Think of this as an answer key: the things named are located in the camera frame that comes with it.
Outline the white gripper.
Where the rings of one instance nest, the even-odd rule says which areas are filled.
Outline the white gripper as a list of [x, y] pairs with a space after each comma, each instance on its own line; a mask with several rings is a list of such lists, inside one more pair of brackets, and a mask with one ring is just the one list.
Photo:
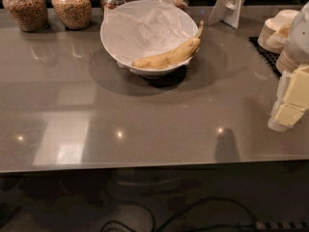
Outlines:
[[283, 71], [279, 78], [276, 102], [268, 127], [284, 132], [296, 124], [309, 109], [309, 66], [300, 65], [294, 72]]

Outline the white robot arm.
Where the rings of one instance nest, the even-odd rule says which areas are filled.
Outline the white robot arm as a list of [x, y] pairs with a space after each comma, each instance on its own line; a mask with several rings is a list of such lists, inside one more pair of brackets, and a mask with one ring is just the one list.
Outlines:
[[268, 127], [287, 131], [309, 110], [309, 2], [294, 18], [276, 68], [281, 77]]

